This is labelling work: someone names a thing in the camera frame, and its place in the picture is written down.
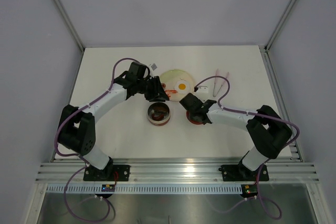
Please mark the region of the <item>dark red toy octopus tentacle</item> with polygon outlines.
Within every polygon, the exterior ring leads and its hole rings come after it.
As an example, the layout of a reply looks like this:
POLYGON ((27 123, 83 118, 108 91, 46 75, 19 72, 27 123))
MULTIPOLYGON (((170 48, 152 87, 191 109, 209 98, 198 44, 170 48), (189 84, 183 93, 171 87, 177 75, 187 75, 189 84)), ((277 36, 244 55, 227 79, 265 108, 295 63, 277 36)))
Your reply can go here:
POLYGON ((164 120, 164 118, 165 118, 164 114, 155 114, 155 113, 153 113, 151 115, 151 119, 154 120, 154 121, 162 121, 162 120, 164 120))

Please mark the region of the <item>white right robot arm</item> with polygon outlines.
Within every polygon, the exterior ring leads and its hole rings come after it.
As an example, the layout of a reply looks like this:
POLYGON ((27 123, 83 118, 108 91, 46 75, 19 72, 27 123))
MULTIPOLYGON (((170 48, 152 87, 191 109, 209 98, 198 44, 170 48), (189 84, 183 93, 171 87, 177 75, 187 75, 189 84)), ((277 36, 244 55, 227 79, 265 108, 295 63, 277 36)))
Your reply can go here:
POLYGON ((232 181, 252 180, 260 166, 277 158, 292 137, 288 123, 267 105, 256 111, 243 111, 223 107, 215 100, 203 102, 191 93, 180 104, 186 110, 187 119, 196 125, 225 124, 248 132, 254 147, 233 168, 220 168, 232 181))

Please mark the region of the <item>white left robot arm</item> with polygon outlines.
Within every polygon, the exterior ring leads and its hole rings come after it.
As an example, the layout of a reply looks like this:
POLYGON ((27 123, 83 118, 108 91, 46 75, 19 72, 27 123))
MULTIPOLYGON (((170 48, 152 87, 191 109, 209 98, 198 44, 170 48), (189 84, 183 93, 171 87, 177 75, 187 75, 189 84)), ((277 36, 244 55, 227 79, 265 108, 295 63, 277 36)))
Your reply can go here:
POLYGON ((149 102, 169 100, 160 78, 152 76, 150 68, 135 59, 127 71, 113 77, 106 91, 82 107, 67 105, 63 108, 54 148, 64 156, 59 145, 73 151, 73 155, 85 162, 85 171, 94 181, 116 179, 113 159, 96 145, 96 123, 116 105, 130 97, 142 94, 149 102))

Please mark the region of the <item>brown toy sea cucumber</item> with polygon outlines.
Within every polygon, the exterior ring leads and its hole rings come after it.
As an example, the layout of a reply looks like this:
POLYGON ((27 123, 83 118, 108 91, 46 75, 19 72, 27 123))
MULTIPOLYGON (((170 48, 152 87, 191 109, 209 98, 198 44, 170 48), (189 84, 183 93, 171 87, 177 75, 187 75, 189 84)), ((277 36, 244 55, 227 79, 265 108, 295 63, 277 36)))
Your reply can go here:
POLYGON ((162 112, 162 113, 167 112, 167 108, 165 108, 165 107, 161 107, 161 106, 155 106, 155 107, 153 108, 153 110, 154 110, 154 111, 160 111, 160 112, 162 112))

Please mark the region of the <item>red lunch box lid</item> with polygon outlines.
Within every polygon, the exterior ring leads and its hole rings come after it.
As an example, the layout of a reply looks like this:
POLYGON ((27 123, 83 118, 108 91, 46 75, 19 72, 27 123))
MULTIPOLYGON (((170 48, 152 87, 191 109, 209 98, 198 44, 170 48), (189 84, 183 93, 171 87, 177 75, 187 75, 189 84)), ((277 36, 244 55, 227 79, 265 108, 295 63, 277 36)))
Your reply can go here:
POLYGON ((186 111, 186 117, 192 124, 195 124, 195 125, 203 125, 204 124, 202 114, 192 113, 190 111, 186 111))

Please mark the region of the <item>pink cat paw tongs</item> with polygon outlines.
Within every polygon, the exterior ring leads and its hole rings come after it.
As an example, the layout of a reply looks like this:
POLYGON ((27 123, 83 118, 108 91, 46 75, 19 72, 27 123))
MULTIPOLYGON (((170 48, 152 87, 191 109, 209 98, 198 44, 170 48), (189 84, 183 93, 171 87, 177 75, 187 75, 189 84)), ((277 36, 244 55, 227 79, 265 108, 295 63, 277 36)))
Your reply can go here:
POLYGON ((226 79, 228 79, 229 72, 222 73, 220 69, 216 69, 215 75, 216 78, 214 80, 213 97, 216 97, 219 94, 220 90, 226 85, 226 81, 224 79, 219 78, 218 76, 223 76, 226 79))

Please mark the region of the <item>cream green round plate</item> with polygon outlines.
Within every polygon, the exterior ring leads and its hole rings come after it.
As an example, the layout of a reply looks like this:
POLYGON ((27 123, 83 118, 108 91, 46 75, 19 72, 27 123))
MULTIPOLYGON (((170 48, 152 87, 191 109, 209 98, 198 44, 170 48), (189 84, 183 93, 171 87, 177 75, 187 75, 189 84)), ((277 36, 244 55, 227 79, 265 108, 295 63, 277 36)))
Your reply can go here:
MULTIPOLYGON (((195 86, 195 81, 194 78, 191 74, 189 74, 187 71, 180 70, 180 69, 173 69, 173 70, 168 70, 160 75, 160 80, 161 83, 165 83, 166 88, 164 90, 174 90, 175 84, 179 80, 186 80, 190 84, 190 92, 194 92, 194 86, 195 86)), ((171 95, 170 101, 173 102, 179 102, 181 99, 183 99, 187 94, 175 94, 171 95)))

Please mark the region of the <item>red steel lunch box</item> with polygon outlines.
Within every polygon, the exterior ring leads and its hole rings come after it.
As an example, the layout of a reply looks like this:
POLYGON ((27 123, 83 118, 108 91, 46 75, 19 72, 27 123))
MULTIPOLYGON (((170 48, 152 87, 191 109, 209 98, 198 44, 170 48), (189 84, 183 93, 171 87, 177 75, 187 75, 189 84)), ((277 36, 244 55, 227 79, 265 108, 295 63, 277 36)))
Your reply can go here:
POLYGON ((149 122, 155 126, 167 124, 171 118, 171 111, 168 105, 163 102, 152 103, 147 110, 149 122))

